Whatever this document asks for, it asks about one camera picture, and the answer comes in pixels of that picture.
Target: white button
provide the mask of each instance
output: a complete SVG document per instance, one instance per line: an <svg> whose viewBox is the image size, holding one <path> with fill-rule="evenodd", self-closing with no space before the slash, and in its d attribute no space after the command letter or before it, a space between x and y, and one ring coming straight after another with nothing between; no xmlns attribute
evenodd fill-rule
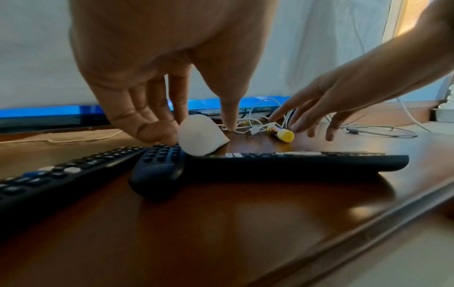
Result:
<svg viewBox="0 0 454 287"><path fill-rule="evenodd" d="M82 170L78 167L68 167L63 170L67 174L77 174L80 173Z"/></svg>
<svg viewBox="0 0 454 287"><path fill-rule="evenodd" d="M49 172L49 171L53 170L54 168L55 168L55 166L45 166L45 167L38 168L38 170L40 172Z"/></svg>
<svg viewBox="0 0 454 287"><path fill-rule="evenodd" d="M322 155L319 151L289 151L285 153L286 155L292 156L320 156Z"/></svg>

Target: floor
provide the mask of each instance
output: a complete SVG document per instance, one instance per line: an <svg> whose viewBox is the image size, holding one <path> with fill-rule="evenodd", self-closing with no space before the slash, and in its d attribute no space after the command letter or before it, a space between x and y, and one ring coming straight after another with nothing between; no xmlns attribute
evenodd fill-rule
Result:
<svg viewBox="0 0 454 287"><path fill-rule="evenodd" d="M454 123L430 122L432 132L454 135ZM404 127L426 132L420 127ZM431 214L337 269L314 287L452 287L454 221Z"/></svg>

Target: black remote control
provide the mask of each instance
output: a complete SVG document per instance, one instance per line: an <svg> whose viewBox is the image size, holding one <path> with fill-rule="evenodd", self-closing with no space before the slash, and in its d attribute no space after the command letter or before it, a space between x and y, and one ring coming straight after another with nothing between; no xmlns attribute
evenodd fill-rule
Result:
<svg viewBox="0 0 454 287"><path fill-rule="evenodd" d="M227 153L191 157L179 146L155 146L134 167L130 185L145 197L165 199L187 181L300 180L313 175L377 175L403 169L406 155L369 152ZM272 170L279 175L266 176Z"/></svg>
<svg viewBox="0 0 454 287"><path fill-rule="evenodd" d="M0 180L0 226L15 229L133 167L146 148L123 147Z"/></svg>

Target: yellow glue stick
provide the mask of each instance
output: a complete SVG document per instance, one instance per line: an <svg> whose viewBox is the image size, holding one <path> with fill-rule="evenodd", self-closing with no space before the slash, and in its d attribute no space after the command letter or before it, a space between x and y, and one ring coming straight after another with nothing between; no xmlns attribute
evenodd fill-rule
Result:
<svg viewBox="0 0 454 287"><path fill-rule="evenodd" d="M286 143L292 142L293 139L295 138L294 133L277 126L274 127L269 126L266 128L266 131Z"/></svg>

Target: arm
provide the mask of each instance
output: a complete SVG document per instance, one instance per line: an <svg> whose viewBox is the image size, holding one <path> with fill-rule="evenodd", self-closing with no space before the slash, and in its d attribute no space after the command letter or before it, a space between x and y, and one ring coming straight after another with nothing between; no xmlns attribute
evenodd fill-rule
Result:
<svg viewBox="0 0 454 287"><path fill-rule="evenodd" d="M320 120L336 112L326 133L356 111L421 88L454 70L454 1L438 0L416 27L369 53L321 75L270 117L275 121L297 109L292 130L314 136Z"/></svg>

